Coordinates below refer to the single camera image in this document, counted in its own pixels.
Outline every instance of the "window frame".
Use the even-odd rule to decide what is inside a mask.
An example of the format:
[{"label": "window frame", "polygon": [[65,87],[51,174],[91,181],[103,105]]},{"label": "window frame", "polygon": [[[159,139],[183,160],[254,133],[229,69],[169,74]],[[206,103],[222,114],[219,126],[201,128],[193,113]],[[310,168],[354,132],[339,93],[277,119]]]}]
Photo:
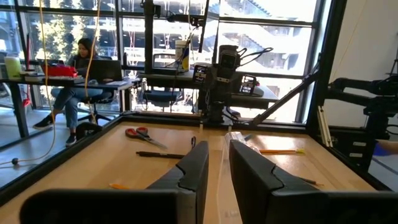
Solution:
[{"label": "window frame", "polygon": [[[314,59],[316,58],[315,49],[316,49],[316,41],[319,39],[320,35],[320,23],[322,19],[322,9],[325,7],[326,0],[317,0],[315,5],[315,10],[313,14],[312,22],[305,21],[288,21],[288,20],[277,20],[277,19],[255,19],[255,18],[245,18],[245,17],[228,17],[228,16],[220,16],[220,22],[227,23],[242,23],[242,24],[257,24],[257,25],[270,25],[270,26],[288,26],[288,27],[311,27],[311,36],[310,43],[308,45],[307,58],[305,62],[305,68],[303,75],[286,75],[286,74],[270,74],[270,73],[252,73],[250,75],[254,75],[257,77],[266,77],[266,78],[292,78],[292,79],[302,79],[305,74],[307,74],[314,65]],[[100,17],[113,17],[116,21],[116,42],[117,42],[117,50],[118,50],[118,60],[122,61],[122,55],[124,53],[124,44],[123,44],[123,18],[136,18],[136,19],[144,19],[143,12],[129,12],[122,10],[122,0],[114,1],[114,11],[100,11]],[[0,5],[0,11],[12,11],[16,13],[18,26],[19,26],[19,34],[21,38],[21,48],[26,54],[26,44],[25,44],[25,34],[27,34],[27,20],[22,19],[26,17],[28,12],[39,13],[39,8],[35,6],[25,6],[24,0],[14,0],[14,5]],[[71,9],[71,8],[43,8],[44,14],[67,14],[72,16],[96,16],[95,10],[89,9]],[[139,66],[127,66],[122,65],[123,70],[136,70],[143,71],[144,67]],[[305,90],[300,93],[300,98],[298,101],[298,107],[295,117],[296,123],[303,122],[303,111],[304,105],[307,103],[307,96],[311,93],[308,90]],[[40,108],[40,102],[36,101],[37,107]]]}]

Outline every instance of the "desk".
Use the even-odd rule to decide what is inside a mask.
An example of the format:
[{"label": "desk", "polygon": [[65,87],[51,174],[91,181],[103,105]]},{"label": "desk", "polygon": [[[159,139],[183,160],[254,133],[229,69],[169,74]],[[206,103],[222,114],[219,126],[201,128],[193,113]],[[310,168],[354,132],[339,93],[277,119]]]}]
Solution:
[{"label": "desk", "polygon": [[[196,136],[198,142],[208,141],[210,155],[205,223],[241,223],[233,187],[231,182],[228,183],[231,179],[228,173],[229,162],[224,156],[228,148],[224,138],[226,130],[200,131],[199,127],[127,121],[112,125],[114,127],[109,128],[99,139],[76,152],[71,159],[3,205],[0,208],[0,223],[17,223],[19,208],[24,200],[45,189],[105,189],[110,183],[122,184],[132,189],[146,188],[171,169],[178,160],[137,156],[136,151],[161,152],[147,142],[125,137],[126,128],[138,126],[148,127],[151,137],[168,146],[170,153],[186,154],[190,150],[192,136]],[[278,166],[294,175],[317,180],[325,184],[326,189],[373,190],[307,135],[250,133],[255,135],[250,144],[258,148],[304,147],[307,150],[305,156],[269,156]],[[66,153],[74,150],[76,149],[72,146]]]},{"label": "desk", "polygon": [[[192,81],[193,70],[185,72],[181,75],[161,75],[161,74],[145,74],[138,73],[137,78],[146,78],[149,86],[159,86],[172,88],[191,88],[199,89],[200,85]],[[256,88],[264,92],[262,96],[248,96],[232,94],[231,106],[246,107],[246,108],[256,108],[256,109],[268,109],[269,103],[275,103],[278,101],[278,96],[276,96],[268,87],[257,86]],[[199,99],[200,104],[204,102],[203,99]]]},{"label": "desk", "polygon": [[[12,103],[14,104],[14,113],[17,118],[19,134],[21,136],[21,138],[19,138],[18,140],[12,141],[6,145],[1,146],[0,149],[5,149],[7,147],[13,146],[21,141],[32,138],[38,134],[42,134],[42,133],[50,130],[50,129],[46,129],[43,131],[35,131],[34,133],[29,134],[29,130],[28,130],[27,123],[26,123],[26,114],[25,114],[24,107],[22,105],[21,91],[18,86],[18,84],[45,85],[44,82],[26,82],[24,80],[11,80],[11,79],[0,79],[0,82],[8,83],[10,86]],[[133,79],[133,80],[128,80],[127,84],[125,84],[125,85],[98,84],[98,85],[88,85],[88,87],[96,88],[96,89],[118,91],[119,95],[120,95],[120,112],[122,113],[123,111],[131,110],[131,93],[129,91],[125,91],[125,90],[128,90],[128,89],[134,87],[135,85],[137,85],[137,83],[138,83],[138,80]],[[85,84],[80,83],[80,84],[71,86],[66,83],[65,85],[62,85],[62,86],[68,86],[68,87],[74,87],[74,88],[84,88]]]}]

